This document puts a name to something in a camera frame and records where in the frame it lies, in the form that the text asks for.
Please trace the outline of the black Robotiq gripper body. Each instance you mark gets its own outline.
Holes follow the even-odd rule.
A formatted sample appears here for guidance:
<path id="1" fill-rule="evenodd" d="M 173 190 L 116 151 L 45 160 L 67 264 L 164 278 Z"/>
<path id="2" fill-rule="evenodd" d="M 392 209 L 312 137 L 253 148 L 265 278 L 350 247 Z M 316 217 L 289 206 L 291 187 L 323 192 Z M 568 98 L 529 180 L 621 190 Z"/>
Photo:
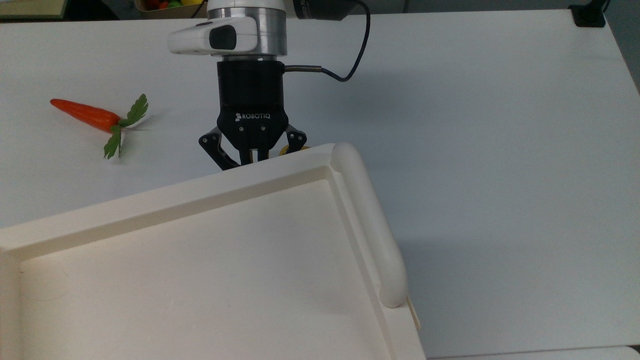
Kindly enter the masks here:
<path id="1" fill-rule="evenodd" d="M 284 64 L 277 60 L 217 63 L 220 114 L 216 125 L 236 150 L 268 152 L 289 119 L 284 109 Z"/>

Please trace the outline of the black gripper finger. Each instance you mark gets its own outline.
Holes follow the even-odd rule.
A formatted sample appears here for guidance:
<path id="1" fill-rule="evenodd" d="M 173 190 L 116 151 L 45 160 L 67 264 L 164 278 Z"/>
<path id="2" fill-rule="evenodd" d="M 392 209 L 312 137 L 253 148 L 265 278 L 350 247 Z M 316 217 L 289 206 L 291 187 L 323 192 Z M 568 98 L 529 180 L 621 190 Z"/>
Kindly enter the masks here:
<path id="1" fill-rule="evenodd" d="M 279 152 L 279 155 L 287 155 L 304 150 L 307 135 L 294 126 L 288 125 L 285 129 L 279 130 L 261 125 L 257 136 L 257 160 L 259 162 L 270 157 L 270 150 L 275 147 L 283 134 L 286 136 L 287 146 Z"/>
<path id="2" fill-rule="evenodd" d="M 252 151 L 247 149 L 238 150 L 240 155 L 240 162 L 233 160 L 233 158 L 226 153 L 222 148 L 223 133 L 215 127 L 210 132 L 205 133 L 199 137 L 198 143 L 201 148 L 214 160 L 215 164 L 222 170 L 231 170 L 240 166 L 247 166 L 252 163 Z"/>

